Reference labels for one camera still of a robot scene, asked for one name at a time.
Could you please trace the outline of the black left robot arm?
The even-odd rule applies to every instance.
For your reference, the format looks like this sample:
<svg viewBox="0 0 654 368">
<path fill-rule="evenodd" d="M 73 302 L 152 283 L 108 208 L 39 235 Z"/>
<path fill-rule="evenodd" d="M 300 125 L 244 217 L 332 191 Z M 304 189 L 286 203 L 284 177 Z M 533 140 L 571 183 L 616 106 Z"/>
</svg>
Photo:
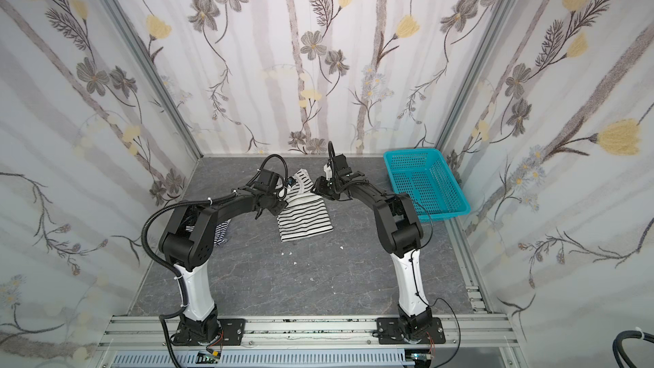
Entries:
<svg viewBox="0 0 654 368">
<path fill-rule="evenodd" d="M 286 208 L 288 175 L 260 169 L 246 185 L 217 199 L 183 201 L 173 209 L 158 244 L 163 264 L 181 285 L 182 311 L 174 345 L 210 345 L 223 333 L 209 288 L 207 263 L 219 225 L 245 214 L 277 216 Z"/>
</svg>

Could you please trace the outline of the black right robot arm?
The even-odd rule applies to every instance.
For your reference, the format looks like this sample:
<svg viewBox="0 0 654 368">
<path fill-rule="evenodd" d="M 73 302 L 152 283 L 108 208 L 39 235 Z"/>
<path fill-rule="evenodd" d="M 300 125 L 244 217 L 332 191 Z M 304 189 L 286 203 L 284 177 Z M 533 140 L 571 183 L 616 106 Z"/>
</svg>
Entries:
<svg viewBox="0 0 654 368">
<path fill-rule="evenodd" d="M 399 329 L 405 342 L 418 342 L 432 326 L 432 306 L 425 298 L 420 253 L 424 231 L 408 194 L 391 194 L 351 169 L 344 155 L 328 158 L 325 174 L 312 192 L 340 201 L 345 194 L 372 210 L 381 247 L 393 262 L 399 288 Z"/>
</svg>

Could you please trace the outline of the black striped tank top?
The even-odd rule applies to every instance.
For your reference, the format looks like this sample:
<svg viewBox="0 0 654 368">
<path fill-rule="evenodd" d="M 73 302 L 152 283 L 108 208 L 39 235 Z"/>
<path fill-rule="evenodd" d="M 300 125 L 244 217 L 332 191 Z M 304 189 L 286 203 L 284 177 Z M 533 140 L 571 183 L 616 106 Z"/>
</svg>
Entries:
<svg viewBox="0 0 654 368">
<path fill-rule="evenodd" d="M 277 216 L 279 235 L 282 242 L 304 240 L 330 233 L 334 230 L 325 200 L 312 193 L 313 181 L 308 171 L 298 170 L 301 188 L 287 193 L 284 200 L 288 206 Z"/>
</svg>

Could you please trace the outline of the blue striped tank top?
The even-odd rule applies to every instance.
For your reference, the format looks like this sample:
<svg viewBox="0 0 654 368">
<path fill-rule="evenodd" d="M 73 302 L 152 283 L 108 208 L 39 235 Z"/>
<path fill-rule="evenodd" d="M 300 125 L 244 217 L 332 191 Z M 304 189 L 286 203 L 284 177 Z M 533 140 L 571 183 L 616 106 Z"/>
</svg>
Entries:
<svg viewBox="0 0 654 368">
<path fill-rule="evenodd" d="M 201 221 L 199 219 L 195 224 L 185 225 L 182 231 L 199 248 L 208 247 L 209 244 L 213 247 L 219 247 L 226 241 L 229 224 L 230 221 L 217 223 L 216 221 Z"/>
</svg>

